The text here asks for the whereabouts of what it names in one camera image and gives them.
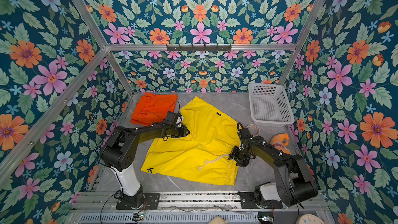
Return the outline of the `orange shorts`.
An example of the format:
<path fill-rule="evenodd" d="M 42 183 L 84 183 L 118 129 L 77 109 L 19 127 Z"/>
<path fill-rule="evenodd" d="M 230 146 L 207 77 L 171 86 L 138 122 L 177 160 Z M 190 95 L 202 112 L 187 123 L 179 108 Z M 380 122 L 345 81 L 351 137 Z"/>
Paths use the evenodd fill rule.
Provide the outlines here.
<path fill-rule="evenodd" d="M 146 92 L 136 105 L 130 123 L 149 126 L 162 122 L 168 112 L 174 112 L 178 100 L 176 94 L 152 94 Z"/>

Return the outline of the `yellow shorts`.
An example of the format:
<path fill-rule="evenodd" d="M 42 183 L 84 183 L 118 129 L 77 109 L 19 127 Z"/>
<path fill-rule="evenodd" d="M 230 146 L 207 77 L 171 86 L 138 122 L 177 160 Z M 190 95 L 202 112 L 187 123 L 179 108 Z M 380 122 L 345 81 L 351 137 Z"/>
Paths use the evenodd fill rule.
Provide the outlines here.
<path fill-rule="evenodd" d="M 204 184 L 235 185 L 238 167 L 229 154 L 240 145 L 237 121 L 199 97 L 180 112 L 189 135 L 167 141 L 155 139 L 142 172 Z"/>

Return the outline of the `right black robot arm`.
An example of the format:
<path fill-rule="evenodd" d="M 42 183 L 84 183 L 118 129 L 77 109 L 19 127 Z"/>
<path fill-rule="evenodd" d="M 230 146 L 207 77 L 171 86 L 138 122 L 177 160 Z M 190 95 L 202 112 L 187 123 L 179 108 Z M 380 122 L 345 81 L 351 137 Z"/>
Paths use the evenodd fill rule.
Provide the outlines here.
<path fill-rule="evenodd" d="M 274 182 L 262 184 L 254 190 L 257 206 L 279 202 L 291 207 L 318 196 L 317 185 L 302 156 L 287 154 L 267 143 L 263 137 L 253 136 L 240 122 L 237 135 L 240 145 L 232 149 L 229 160 L 244 168 L 251 160 L 260 158 L 274 171 Z"/>

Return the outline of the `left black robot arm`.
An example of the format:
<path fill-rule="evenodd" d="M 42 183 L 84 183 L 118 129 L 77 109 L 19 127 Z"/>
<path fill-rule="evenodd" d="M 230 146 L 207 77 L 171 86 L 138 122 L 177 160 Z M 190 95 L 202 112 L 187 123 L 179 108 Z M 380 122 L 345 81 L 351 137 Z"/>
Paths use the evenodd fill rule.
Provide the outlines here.
<path fill-rule="evenodd" d="M 155 198 L 146 197 L 134 170 L 134 159 L 140 143 L 161 139 L 184 138 L 190 134 L 182 123 L 180 113 L 168 112 L 162 122 L 154 122 L 146 127 L 117 127 L 105 143 L 100 153 L 104 165 L 109 167 L 120 186 L 115 198 L 117 210 L 156 209 Z"/>

